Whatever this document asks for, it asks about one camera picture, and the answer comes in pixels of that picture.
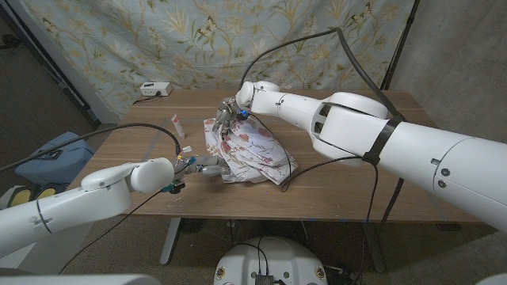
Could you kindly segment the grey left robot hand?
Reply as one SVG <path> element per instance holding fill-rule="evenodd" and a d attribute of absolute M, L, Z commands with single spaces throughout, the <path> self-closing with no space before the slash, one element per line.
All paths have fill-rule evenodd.
<path fill-rule="evenodd" d="M 174 175 L 181 178 L 191 173 L 202 173 L 207 177 L 229 175 L 231 169 L 219 156 L 192 156 L 179 160 L 174 166 Z"/>

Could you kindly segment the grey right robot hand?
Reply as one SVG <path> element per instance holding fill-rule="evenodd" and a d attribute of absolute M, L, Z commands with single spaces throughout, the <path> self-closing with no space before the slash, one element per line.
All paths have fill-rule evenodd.
<path fill-rule="evenodd" d="M 238 106 L 235 97 L 226 97 L 220 103 L 216 112 L 215 122 L 212 131 L 220 131 L 225 135 L 238 116 L 242 116 L 243 110 Z"/>

